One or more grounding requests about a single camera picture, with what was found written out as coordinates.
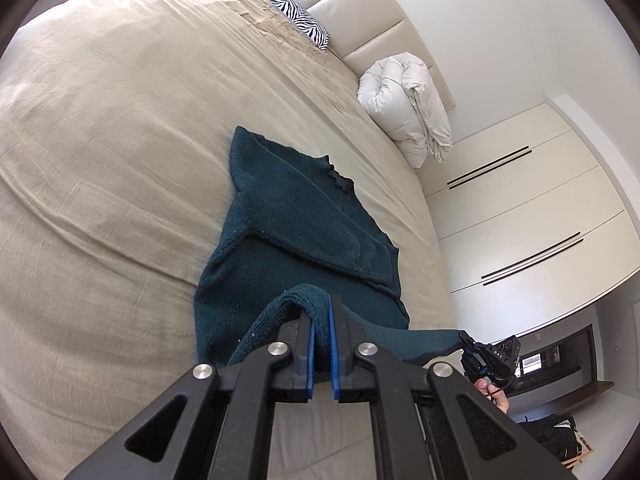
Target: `metal pivot screw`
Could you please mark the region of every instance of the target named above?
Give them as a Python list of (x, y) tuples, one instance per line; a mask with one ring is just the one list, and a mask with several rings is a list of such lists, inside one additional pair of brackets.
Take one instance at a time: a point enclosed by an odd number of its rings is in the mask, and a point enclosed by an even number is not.
[(193, 376), (196, 379), (206, 379), (207, 377), (211, 377), (213, 373), (213, 368), (209, 365), (198, 365), (193, 369)]
[(267, 350), (271, 355), (282, 355), (284, 354), (284, 352), (287, 351), (287, 349), (289, 349), (289, 347), (287, 346), (286, 343), (283, 343), (282, 341), (276, 341), (275, 343), (271, 343), (267, 347)]
[(378, 347), (373, 343), (360, 343), (358, 345), (358, 352), (361, 355), (375, 355), (378, 352)]
[(438, 377), (449, 377), (453, 373), (453, 368), (448, 363), (436, 363), (433, 365), (433, 373)]

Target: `white duvet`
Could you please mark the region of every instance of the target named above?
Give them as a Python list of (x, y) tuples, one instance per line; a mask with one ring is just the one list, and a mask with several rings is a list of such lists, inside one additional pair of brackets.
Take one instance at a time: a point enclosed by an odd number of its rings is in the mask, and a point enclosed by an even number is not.
[(429, 155), (444, 161), (451, 127), (429, 69), (405, 52), (374, 63), (360, 78), (358, 101), (412, 168)]

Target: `bed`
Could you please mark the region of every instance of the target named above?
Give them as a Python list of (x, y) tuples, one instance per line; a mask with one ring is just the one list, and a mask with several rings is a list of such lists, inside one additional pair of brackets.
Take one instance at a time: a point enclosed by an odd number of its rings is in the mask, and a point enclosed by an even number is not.
[[(193, 366), (238, 124), (328, 154), (399, 248), (411, 328), (455, 327), (415, 172), (356, 100), (358, 76), (405, 50), (451, 108), (446, 83), (394, 0), (298, 1), (327, 52), (265, 0), (71, 0), (0, 59), (0, 422), (40, 480)], [(373, 478), (368, 407), (325, 385), (278, 406), (269, 475)]]

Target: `pillow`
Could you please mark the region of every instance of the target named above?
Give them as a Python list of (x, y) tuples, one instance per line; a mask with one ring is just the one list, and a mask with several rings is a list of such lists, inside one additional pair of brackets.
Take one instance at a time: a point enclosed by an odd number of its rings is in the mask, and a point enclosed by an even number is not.
[(306, 12), (296, 0), (267, 0), (287, 18), (289, 18), (300, 32), (306, 34), (320, 50), (326, 50), (329, 43), (329, 33), (311, 14)]

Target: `headboard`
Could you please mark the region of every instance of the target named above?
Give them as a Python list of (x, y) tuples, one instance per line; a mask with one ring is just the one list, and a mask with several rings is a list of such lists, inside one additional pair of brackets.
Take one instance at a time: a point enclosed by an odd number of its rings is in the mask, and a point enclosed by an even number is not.
[(329, 31), (329, 47), (358, 77), (379, 59), (410, 52), (429, 67), (445, 109), (455, 106), (433, 57), (396, 0), (297, 1)]

